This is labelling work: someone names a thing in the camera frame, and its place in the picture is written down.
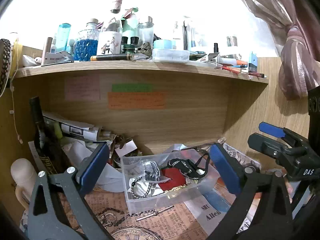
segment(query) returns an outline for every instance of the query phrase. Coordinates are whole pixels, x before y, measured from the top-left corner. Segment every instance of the blue liquid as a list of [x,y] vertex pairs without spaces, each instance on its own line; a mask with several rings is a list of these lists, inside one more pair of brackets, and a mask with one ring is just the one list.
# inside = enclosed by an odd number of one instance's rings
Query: blue liquid
[[91,56],[97,55],[97,40],[79,40],[76,43],[75,60],[90,61]]

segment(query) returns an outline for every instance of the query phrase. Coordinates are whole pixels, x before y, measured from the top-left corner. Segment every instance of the white das lettering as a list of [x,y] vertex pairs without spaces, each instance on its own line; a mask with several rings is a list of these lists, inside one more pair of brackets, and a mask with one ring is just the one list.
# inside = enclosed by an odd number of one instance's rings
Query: white das lettering
[[305,170],[303,175],[312,175],[314,170]]

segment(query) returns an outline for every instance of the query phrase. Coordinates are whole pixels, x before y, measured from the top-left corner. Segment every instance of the wooden shelf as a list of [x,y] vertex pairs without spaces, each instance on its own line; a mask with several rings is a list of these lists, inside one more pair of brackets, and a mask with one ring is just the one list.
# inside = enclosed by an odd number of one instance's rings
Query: wooden shelf
[[257,78],[244,73],[232,73],[227,70],[214,69],[209,66],[195,66],[191,64],[149,62],[149,61],[93,61],[93,62],[74,62],[60,65],[24,67],[20,68],[16,74],[17,78],[34,75],[79,71],[79,70],[101,70],[101,69],[136,69],[136,70],[162,70],[199,73],[213,76],[221,76],[235,79],[243,79],[260,83],[269,83],[266,78]]

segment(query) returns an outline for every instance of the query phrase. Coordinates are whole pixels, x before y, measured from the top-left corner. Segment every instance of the pink curtain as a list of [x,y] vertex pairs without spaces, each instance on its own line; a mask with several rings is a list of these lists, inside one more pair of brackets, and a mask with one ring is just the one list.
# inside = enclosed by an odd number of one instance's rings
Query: pink curtain
[[248,9],[269,25],[282,65],[279,87],[288,100],[308,96],[320,84],[320,70],[306,46],[293,0],[242,0]]

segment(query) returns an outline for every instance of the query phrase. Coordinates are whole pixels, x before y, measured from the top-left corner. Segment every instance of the bottle label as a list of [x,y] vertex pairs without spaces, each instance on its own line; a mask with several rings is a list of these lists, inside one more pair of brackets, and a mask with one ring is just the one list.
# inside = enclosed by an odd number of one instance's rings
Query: bottle label
[[121,47],[121,33],[101,32],[99,35],[97,55],[119,54]]
[[42,163],[44,164],[44,166],[47,168],[47,171],[50,175],[57,174],[57,171],[54,168],[54,166],[52,165],[49,157],[40,157],[40,159],[41,159]]

